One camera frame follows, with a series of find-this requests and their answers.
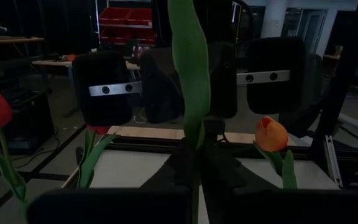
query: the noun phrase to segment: white pillar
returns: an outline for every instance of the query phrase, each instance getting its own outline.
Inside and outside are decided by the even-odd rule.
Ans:
[[[316,54],[320,55],[321,57],[324,55],[329,37],[331,36],[331,31],[334,26],[337,9],[328,9],[327,15],[323,24],[323,28],[321,29],[320,40],[317,44]]]
[[[283,30],[288,0],[268,0],[261,38],[280,37]]]

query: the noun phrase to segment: dark floor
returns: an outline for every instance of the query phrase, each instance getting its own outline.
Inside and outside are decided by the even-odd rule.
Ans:
[[[33,76],[23,80],[26,86],[31,86],[33,89],[42,87],[40,78]],[[84,121],[80,113],[75,113],[69,118],[64,118],[62,115],[68,112],[75,105],[73,92],[70,88],[69,80],[66,77],[55,77],[51,81],[53,93],[49,96],[50,110],[54,125],[58,128],[57,138],[60,140],[61,146],[57,150],[57,140],[54,138],[49,139],[44,144],[45,151],[48,153],[40,154],[35,157],[27,157],[18,161],[14,161],[15,166],[20,166],[31,160],[31,162],[20,168],[23,175],[28,180],[29,197],[34,198],[41,193],[59,188],[64,183],[64,180],[76,168],[75,148],[82,146],[84,142],[84,131],[82,130]],[[237,115],[227,120],[227,132],[239,133],[254,133],[256,123],[264,115],[254,114],[248,110],[246,100],[246,87],[239,87],[238,89],[239,107]],[[137,122],[141,122],[142,116],[139,114],[141,110],[136,110],[134,114],[137,116]],[[347,99],[342,108],[342,113],[358,119],[358,100]],[[278,118],[277,114],[271,114],[275,119]],[[129,126],[154,126],[157,128],[181,128],[181,119],[167,124],[137,124],[131,121]],[[347,127],[350,131],[358,135],[358,130]],[[339,130],[334,137],[336,140],[346,143],[352,147],[358,147],[358,140],[348,135],[346,132]],[[25,223],[21,217],[18,203],[14,197],[9,193],[8,188],[0,177],[0,223]]]

